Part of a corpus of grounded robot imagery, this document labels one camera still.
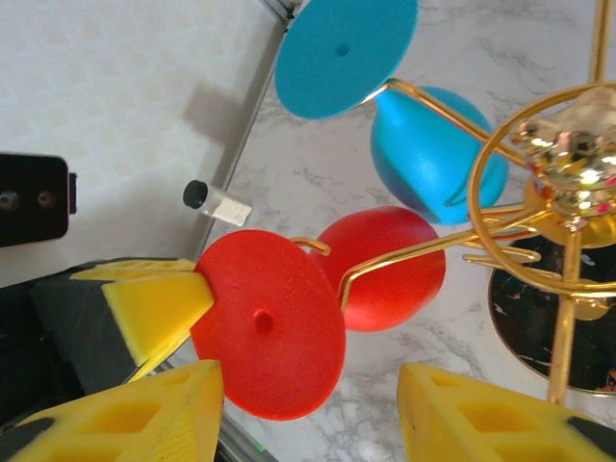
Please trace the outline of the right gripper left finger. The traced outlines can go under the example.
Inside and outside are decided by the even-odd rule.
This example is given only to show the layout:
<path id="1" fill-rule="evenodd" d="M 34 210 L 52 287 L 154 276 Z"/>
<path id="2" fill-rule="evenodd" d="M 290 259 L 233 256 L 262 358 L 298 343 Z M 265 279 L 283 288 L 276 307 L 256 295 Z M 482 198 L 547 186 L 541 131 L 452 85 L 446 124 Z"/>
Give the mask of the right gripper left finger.
<path id="1" fill-rule="evenodd" d="M 47 408 L 1 436 L 4 461 L 212 461 L 221 367 L 200 360 Z"/>

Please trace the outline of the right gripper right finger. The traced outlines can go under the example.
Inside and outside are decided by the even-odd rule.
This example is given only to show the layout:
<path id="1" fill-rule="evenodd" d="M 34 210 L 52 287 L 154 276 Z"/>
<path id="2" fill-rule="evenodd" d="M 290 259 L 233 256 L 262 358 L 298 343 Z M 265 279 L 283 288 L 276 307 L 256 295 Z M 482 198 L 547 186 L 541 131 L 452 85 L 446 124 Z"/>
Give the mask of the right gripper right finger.
<path id="1" fill-rule="evenodd" d="M 410 461 L 612 461 L 614 429 L 567 407 L 423 363 L 398 376 Z"/>

